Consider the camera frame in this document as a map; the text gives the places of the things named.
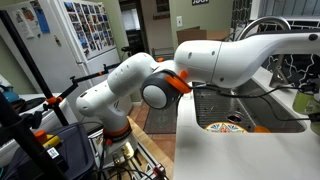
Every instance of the wooden floor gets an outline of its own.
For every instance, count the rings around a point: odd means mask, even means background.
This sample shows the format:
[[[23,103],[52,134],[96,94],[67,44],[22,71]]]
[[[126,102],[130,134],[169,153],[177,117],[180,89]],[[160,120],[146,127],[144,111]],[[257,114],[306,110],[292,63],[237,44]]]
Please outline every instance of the wooden floor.
[[[141,106],[133,106],[129,116],[141,128],[144,128],[149,106],[143,103]],[[148,136],[162,149],[164,153],[174,162],[174,151],[176,144],[175,134],[148,134]]]

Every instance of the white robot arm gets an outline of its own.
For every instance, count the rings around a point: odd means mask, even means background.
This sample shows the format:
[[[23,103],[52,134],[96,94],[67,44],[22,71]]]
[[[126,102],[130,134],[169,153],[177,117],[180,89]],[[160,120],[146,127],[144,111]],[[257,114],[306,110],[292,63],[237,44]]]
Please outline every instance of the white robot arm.
[[[236,42],[189,41],[177,48],[174,60],[164,62],[139,53],[124,61],[106,81],[84,92],[77,99],[77,106],[85,116],[101,118],[107,131],[117,134],[128,126],[126,116],[112,106],[121,96],[141,88],[144,101],[161,109],[183,93],[168,79],[176,79],[181,86],[198,81],[223,88],[237,87],[249,80],[270,55],[319,55],[319,35],[314,30],[292,30],[253,35]]]

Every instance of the sink basin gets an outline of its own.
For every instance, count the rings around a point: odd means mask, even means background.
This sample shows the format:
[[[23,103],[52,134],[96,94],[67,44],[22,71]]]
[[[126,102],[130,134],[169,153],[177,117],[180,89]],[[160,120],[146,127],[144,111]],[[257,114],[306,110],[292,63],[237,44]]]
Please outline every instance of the sink basin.
[[[252,79],[235,89],[223,89],[238,95],[259,95],[265,91]],[[207,89],[196,89],[193,91],[197,123],[206,128],[216,122],[231,122],[248,132],[254,132],[256,126],[263,126],[271,133],[298,133],[305,128],[299,121],[279,121],[273,115],[268,104],[260,98],[229,98],[218,95],[215,91]],[[293,119],[294,117],[284,109],[271,96],[264,96],[273,106],[280,119]]]

